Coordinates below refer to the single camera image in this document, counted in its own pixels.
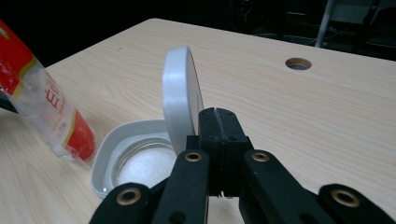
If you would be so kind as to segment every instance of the plastic bag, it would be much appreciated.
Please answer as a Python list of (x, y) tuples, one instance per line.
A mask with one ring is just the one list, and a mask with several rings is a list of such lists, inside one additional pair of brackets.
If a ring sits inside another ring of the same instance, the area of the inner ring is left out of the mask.
[(0, 20), (0, 91), (61, 158), (87, 160), (94, 134), (35, 55)]

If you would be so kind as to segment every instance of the brass screw hole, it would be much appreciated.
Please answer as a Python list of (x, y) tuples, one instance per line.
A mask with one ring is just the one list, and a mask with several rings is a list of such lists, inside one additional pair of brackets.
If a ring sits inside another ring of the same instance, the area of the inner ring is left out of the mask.
[(141, 193), (139, 189), (124, 189), (117, 195), (117, 203), (119, 205), (130, 205), (139, 201), (140, 197)]
[(200, 161), (202, 155), (197, 152), (191, 152), (185, 156), (187, 161)]
[(255, 152), (251, 155), (251, 158), (255, 161), (268, 161), (270, 160), (270, 157), (263, 153), (263, 152)]
[(335, 189), (332, 191), (332, 197), (340, 204), (347, 207), (358, 207), (361, 205), (359, 198), (356, 197), (353, 193), (343, 190), (343, 189)]

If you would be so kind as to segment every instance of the white lid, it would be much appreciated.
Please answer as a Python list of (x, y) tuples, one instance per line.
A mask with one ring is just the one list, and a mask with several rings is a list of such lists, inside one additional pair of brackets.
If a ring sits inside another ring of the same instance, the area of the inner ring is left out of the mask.
[(204, 109), (194, 61), (188, 46), (169, 49), (163, 68), (163, 114), (175, 153), (186, 149), (187, 135), (198, 133)]

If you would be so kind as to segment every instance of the red packaging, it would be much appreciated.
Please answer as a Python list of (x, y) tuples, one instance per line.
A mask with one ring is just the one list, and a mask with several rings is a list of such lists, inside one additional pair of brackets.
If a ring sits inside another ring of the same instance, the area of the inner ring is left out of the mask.
[(1, 20), (0, 87), (58, 157), (85, 161), (92, 155), (94, 134), (88, 123), (32, 51)]

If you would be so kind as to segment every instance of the table grommet hole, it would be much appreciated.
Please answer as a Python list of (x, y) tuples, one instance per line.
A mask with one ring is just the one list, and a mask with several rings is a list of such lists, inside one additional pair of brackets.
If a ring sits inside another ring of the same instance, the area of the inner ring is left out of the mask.
[(306, 70), (312, 66), (312, 63), (303, 58), (290, 58), (285, 61), (285, 65), (293, 70)]

